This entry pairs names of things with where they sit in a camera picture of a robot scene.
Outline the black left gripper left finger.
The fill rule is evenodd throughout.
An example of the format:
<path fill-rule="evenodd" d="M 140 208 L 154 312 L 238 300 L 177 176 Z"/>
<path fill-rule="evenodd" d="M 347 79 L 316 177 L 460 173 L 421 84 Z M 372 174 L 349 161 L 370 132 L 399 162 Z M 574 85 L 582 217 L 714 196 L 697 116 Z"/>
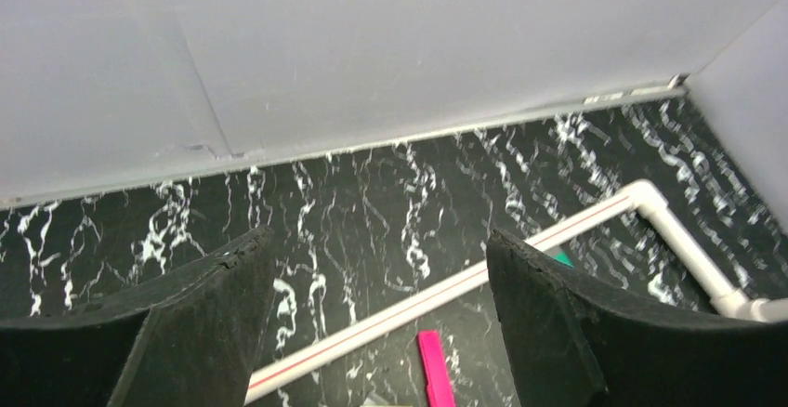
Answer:
<path fill-rule="evenodd" d="M 273 240 L 261 226 L 66 314 L 2 321 L 2 404 L 243 405 L 273 297 Z"/>

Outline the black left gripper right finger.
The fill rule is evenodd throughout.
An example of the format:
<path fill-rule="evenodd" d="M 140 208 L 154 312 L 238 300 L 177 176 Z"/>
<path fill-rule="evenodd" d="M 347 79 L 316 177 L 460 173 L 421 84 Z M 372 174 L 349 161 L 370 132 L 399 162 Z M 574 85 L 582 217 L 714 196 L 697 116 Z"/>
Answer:
<path fill-rule="evenodd" d="M 500 230 L 489 283 L 524 406 L 783 406 L 787 325 L 680 309 Z"/>

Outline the white PVC pipe frame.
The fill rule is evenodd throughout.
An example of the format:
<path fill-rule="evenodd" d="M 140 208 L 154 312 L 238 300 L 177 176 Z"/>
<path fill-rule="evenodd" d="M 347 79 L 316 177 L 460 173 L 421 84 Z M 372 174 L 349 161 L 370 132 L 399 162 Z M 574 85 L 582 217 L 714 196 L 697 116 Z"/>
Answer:
<path fill-rule="evenodd" d="M 679 261 L 709 295 L 719 314 L 756 322 L 787 318 L 786 299 L 751 299 L 735 287 L 669 209 L 654 184 L 636 180 L 613 196 L 587 207 L 527 239 L 540 251 L 559 246 L 626 212 L 638 212 L 660 234 Z M 437 309 L 489 280 L 487 265 L 479 262 L 435 283 L 360 322 L 329 335 L 298 352 L 252 373 L 245 402 L 259 400 L 280 387 L 349 354 L 404 324 Z"/>

